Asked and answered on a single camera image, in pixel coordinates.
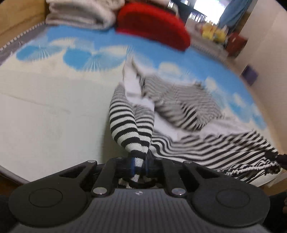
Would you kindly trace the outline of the black white striped garment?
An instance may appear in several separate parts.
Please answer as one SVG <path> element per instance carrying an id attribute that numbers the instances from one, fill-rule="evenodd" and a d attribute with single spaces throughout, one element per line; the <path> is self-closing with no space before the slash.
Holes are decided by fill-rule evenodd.
<path id="1" fill-rule="evenodd" d="M 123 188 L 155 186 L 147 176 L 152 158 L 188 160 L 250 184 L 283 168 L 277 149 L 224 116 L 200 83 L 170 82 L 134 57 L 126 60 L 114 90 L 109 124 L 114 141 L 128 152 L 129 173 L 119 179 Z"/>

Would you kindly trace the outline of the blue white patterned bedsheet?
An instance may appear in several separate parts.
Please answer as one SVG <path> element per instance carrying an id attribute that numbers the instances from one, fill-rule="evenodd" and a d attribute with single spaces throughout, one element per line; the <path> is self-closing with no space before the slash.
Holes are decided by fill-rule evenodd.
<path id="1" fill-rule="evenodd" d="M 129 57 L 173 83 L 200 83 L 222 113 L 271 134 L 246 86 L 221 63 L 113 29 L 47 29 L 1 65 L 1 168 L 22 184 L 128 152 L 111 136 L 109 107 Z"/>

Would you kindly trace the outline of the purple box on floor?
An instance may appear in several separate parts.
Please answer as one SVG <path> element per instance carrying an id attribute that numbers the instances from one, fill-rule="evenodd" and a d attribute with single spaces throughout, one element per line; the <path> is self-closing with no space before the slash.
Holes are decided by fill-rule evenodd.
<path id="1" fill-rule="evenodd" d="M 241 73 L 245 81 L 252 86 L 258 77 L 258 72 L 250 65 L 247 65 Z"/>

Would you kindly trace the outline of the red storage box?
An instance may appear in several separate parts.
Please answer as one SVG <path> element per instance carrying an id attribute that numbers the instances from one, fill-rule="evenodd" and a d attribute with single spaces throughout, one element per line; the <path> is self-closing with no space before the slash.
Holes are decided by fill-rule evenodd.
<path id="1" fill-rule="evenodd" d="M 248 39 L 242 37 L 237 32 L 233 32 L 229 35 L 227 46 L 225 50 L 229 57 L 237 57 L 240 52 L 244 49 Z"/>

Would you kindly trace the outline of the yellow plush toy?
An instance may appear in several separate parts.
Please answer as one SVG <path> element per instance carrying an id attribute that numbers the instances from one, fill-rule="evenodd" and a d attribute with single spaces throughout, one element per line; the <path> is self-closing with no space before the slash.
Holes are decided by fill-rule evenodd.
<path id="1" fill-rule="evenodd" d="M 220 29 L 217 26 L 205 23 L 201 27 L 201 36 L 204 39 L 214 41 L 216 43 L 224 43 L 226 40 L 226 33 L 224 29 Z"/>

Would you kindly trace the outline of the red knitted garment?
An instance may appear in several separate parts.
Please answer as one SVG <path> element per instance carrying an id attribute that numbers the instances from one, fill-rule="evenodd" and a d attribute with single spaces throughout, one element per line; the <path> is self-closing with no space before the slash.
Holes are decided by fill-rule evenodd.
<path id="1" fill-rule="evenodd" d="M 128 3 L 118 13 L 116 31 L 157 41 L 179 51 L 191 45 L 191 37 L 176 15 L 147 3 Z"/>

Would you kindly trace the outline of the grey folded blanket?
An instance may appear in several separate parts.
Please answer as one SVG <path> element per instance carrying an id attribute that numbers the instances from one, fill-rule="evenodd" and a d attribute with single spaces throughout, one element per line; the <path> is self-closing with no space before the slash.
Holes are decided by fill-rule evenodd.
<path id="1" fill-rule="evenodd" d="M 125 1 L 65 0 L 46 1 L 50 13 L 46 23 L 91 30 L 106 30 L 116 22 L 116 13 Z"/>

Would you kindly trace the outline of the blue curtain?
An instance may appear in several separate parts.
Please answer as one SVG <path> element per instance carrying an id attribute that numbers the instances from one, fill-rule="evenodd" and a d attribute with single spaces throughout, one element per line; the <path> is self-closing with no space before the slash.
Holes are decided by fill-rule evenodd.
<path id="1" fill-rule="evenodd" d="M 252 0 L 230 1 L 219 19 L 218 27 L 227 26 L 230 30 L 233 30 L 251 5 L 251 2 Z"/>

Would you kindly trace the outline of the wooden bed frame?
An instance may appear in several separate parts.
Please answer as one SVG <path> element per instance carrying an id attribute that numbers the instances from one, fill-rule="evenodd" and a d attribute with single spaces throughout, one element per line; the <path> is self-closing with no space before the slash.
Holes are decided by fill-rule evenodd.
<path id="1" fill-rule="evenodd" d="M 48 6 L 43 0 L 1 1 L 1 47 L 20 33 L 41 23 L 48 14 Z"/>

